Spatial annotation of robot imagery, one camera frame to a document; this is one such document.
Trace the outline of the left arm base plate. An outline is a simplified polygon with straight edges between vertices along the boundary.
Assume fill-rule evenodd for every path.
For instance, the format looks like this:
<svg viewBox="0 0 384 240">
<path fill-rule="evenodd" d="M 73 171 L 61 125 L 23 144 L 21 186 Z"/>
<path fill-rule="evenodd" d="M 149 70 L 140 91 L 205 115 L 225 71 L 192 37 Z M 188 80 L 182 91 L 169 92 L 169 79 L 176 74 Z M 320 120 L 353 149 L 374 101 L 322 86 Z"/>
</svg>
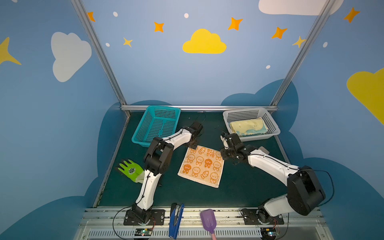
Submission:
<svg viewBox="0 0 384 240">
<path fill-rule="evenodd" d="M 149 226 L 149 225 L 159 225 L 162 226 L 165 220 L 165 210 L 162 209 L 152 209 L 144 212 L 135 212 L 133 210 L 128 210 L 125 219 L 124 226 Z"/>
</svg>

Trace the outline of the orange cream patterned towel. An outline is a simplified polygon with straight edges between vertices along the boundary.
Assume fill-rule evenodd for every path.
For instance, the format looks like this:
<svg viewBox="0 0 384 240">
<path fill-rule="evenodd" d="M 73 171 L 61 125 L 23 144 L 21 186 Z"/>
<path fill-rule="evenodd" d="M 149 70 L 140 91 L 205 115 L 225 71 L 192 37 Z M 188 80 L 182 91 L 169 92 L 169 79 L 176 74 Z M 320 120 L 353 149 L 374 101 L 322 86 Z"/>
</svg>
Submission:
<svg viewBox="0 0 384 240">
<path fill-rule="evenodd" d="M 218 188 L 222 179 L 224 160 L 221 152 L 197 146 L 188 148 L 178 176 L 193 182 Z"/>
</svg>

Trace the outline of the plain mint green towel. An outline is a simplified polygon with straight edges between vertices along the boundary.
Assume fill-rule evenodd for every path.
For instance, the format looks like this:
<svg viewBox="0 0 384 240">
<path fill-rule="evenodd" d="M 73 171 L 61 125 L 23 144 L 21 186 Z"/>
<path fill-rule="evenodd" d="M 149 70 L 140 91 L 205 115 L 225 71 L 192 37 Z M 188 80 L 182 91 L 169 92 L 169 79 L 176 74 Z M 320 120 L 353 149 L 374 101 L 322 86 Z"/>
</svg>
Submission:
<svg viewBox="0 0 384 240">
<path fill-rule="evenodd" d="M 262 118 L 234 121 L 230 123 L 230 128 L 239 137 L 263 135 L 268 131 Z"/>
</svg>

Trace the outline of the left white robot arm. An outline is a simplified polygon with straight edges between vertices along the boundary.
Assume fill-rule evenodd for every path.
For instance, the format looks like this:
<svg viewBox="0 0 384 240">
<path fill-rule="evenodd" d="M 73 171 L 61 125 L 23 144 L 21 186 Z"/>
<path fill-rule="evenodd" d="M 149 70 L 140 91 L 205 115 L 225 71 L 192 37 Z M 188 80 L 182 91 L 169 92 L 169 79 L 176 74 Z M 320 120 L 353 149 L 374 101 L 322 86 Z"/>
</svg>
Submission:
<svg viewBox="0 0 384 240">
<path fill-rule="evenodd" d="M 174 150 L 180 146 L 196 149 L 197 138 L 202 129 L 203 125 L 195 121 L 191 126 L 183 127 L 169 137 L 153 139 L 144 157 L 144 183 L 132 205 L 133 214 L 139 222 L 146 223 L 151 217 L 158 182 L 170 166 Z"/>
</svg>

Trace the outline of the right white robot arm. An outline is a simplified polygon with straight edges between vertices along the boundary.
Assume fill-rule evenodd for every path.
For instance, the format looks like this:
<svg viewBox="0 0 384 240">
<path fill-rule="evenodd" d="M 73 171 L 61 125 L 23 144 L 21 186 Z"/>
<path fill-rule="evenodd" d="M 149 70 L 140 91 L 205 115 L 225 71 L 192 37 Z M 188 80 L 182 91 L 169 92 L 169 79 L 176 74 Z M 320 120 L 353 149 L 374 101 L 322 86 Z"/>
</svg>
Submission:
<svg viewBox="0 0 384 240">
<path fill-rule="evenodd" d="M 260 222 L 268 218 L 296 212 L 307 216 L 326 199 L 326 193 L 315 173 L 308 166 L 298 167 L 268 155 L 260 148 L 245 145 L 237 134 L 221 134 L 224 147 L 221 149 L 223 160 L 234 159 L 258 168 L 279 180 L 287 187 L 287 193 L 272 198 L 258 207 Z"/>
</svg>

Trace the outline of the teal plastic basket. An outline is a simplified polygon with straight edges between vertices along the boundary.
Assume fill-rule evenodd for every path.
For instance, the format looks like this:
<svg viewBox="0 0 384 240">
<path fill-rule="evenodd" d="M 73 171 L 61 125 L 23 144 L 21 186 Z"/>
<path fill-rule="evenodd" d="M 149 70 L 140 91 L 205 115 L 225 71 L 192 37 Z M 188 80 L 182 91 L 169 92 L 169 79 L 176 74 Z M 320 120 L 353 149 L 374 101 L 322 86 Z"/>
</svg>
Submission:
<svg viewBox="0 0 384 240">
<path fill-rule="evenodd" d="M 148 148 L 155 137 L 173 135 L 181 114 L 181 109 L 166 106 L 149 106 L 140 120 L 132 142 Z"/>
</svg>

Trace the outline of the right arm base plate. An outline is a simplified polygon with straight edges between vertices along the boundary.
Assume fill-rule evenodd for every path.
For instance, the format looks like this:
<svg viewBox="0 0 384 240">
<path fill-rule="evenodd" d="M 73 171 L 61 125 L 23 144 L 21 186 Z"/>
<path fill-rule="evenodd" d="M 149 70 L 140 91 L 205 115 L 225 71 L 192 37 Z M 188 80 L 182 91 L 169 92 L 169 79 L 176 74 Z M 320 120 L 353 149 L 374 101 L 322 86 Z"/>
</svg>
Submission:
<svg viewBox="0 0 384 240">
<path fill-rule="evenodd" d="M 243 208 L 240 213 L 245 225 L 283 225 L 285 223 L 282 215 L 271 217 L 264 210 Z"/>
</svg>

